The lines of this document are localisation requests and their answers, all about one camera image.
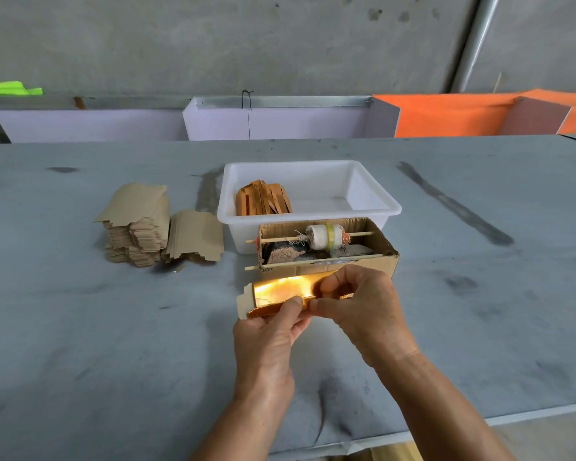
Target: wooden stick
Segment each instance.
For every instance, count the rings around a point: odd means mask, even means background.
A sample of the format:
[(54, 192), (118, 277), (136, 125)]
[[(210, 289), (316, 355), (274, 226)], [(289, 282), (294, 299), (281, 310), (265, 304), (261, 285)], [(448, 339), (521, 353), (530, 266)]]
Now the wooden stick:
[[(361, 231), (359, 233), (348, 233), (350, 235), (350, 237), (356, 237), (356, 236), (370, 236), (373, 234), (373, 231)], [(265, 244), (265, 243), (277, 243), (280, 241), (298, 241), (299, 240), (299, 236), (288, 236), (285, 238), (267, 238), (267, 239), (261, 239), (260, 243), (261, 244)], [(256, 240), (255, 239), (249, 239), (246, 241), (246, 244), (255, 244)]]
[[(261, 269), (274, 269), (275, 267), (292, 267), (296, 265), (311, 265), (312, 263), (329, 262), (334, 260), (346, 260), (346, 261), (358, 261), (361, 259), (373, 259), (375, 257), (382, 257), (384, 254), (369, 254), (369, 255), (352, 255), (350, 257), (332, 257), (330, 259), (314, 259), (312, 261), (298, 261), (298, 262), (280, 262), (280, 263), (266, 263), (261, 265)], [(244, 270), (251, 271), (256, 270), (258, 265), (251, 265), (246, 267)]]

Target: table surface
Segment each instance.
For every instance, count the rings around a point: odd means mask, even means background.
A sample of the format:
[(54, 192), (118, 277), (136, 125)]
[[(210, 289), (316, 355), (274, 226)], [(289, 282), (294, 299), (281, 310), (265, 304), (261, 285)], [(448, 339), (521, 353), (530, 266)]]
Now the table surface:
[[(104, 258), (120, 185), (215, 210), (230, 162), (354, 159), (403, 206), (384, 234), (421, 348), (485, 416), (576, 403), (576, 141), (561, 136), (0, 146), (0, 459), (182, 460), (232, 392), (235, 297), (256, 279), (225, 229), (180, 273)], [(406, 430), (330, 321), (294, 345), (273, 451)]]

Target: gray wall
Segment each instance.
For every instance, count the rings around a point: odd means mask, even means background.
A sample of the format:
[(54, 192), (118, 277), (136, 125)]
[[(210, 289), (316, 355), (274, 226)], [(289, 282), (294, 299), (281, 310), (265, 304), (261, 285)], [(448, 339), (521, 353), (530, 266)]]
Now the gray wall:
[(576, 92), (576, 0), (500, 0), (467, 92)]
[(48, 93), (442, 92), (476, 0), (0, 0), (0, 81)]

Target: orange fabric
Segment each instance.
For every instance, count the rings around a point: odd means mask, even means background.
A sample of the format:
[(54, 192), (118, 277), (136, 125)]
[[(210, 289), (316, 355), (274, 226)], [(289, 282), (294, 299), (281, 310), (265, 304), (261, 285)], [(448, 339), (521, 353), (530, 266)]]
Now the orange fabric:
[(401, 108), (397, 137), (494, 136), (520, 96), (571, 105), (561, 133), (576, 133), (576, 93), (535, 89), (503, 94), (373, 95)]

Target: spool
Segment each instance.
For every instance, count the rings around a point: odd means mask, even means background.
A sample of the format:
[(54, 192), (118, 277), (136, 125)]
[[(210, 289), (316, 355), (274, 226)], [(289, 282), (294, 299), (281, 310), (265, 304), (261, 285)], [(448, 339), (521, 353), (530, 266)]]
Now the spool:
[(349, 244), (350, 235), (343, 226), (327, 223), (325, 225), (309, 225), (305, 229), (304, 240), (308, 240), (315, 251), (332, 251), (342, 245)]

